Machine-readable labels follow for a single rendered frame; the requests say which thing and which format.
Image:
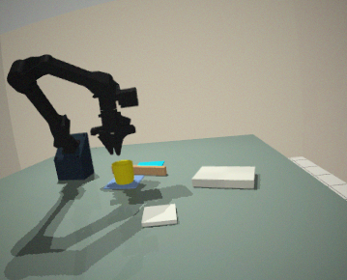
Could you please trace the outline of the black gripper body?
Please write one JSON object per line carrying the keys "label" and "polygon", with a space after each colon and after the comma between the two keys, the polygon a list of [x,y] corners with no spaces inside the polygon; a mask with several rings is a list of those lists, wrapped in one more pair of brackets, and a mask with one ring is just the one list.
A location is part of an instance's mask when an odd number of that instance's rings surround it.
{"label": "black gripper body", "polygon": [[135,133],[134,125],[119,126],[117,109],[101,111],[99,118],[101,118],[102,126],[94,126],[90,129],[91,135],[105,136],[114,133],[114,136],[125,136]]}

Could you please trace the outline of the tan wooden plank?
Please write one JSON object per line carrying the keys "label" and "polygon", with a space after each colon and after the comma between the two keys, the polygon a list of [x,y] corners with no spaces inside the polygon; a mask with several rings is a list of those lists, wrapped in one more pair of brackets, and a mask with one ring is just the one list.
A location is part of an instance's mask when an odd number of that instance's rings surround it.
{"label": "tan wooden plank", "polygon": [[165,176],[166,166],[133,166],[133,172],[137,175]]}

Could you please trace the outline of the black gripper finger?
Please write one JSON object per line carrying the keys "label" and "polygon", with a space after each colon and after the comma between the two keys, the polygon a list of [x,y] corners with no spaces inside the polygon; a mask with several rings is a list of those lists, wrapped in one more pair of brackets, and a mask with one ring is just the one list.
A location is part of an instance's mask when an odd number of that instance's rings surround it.
{"label": "black gripper finger", "polygon": [[110,142],[110,137],[114,136],[114,133],[110,133],[110,135],[105,135],[105,136],[98,136],[98,138],[101,140],[101,142],[104,144],[106,149],[109,151],[111,155],[113,155],[113,146]]}
{"label": "black gripper finger", "polygon": [[122,144],[127,135],[125,136],[111,136],[110,142],[117,156],[121,154]]}

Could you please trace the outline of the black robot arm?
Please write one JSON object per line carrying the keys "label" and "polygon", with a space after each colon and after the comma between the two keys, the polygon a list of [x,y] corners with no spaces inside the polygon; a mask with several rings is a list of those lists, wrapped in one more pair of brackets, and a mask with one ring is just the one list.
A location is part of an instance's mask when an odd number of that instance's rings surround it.
{"label": "black robot arm", "polygon": [[63,80],[85,86],[93,98],[99,99],[101,111],[114,110],[118,101],[121,108],[135,107],[139,104],[136,87],[120,90],[120,85],[112,75],[102,71],[90,72],[51,55],[18,59],[12,63],[7,82],[17,91],[30,99],[30,102],[49,124],[54,138],[53,146],[63,148],[62,153],[75,154],[80,140],[71,133],[71,120],[67,115],[59,115],[38,86],[37,80],[43,75],[53,75]]}

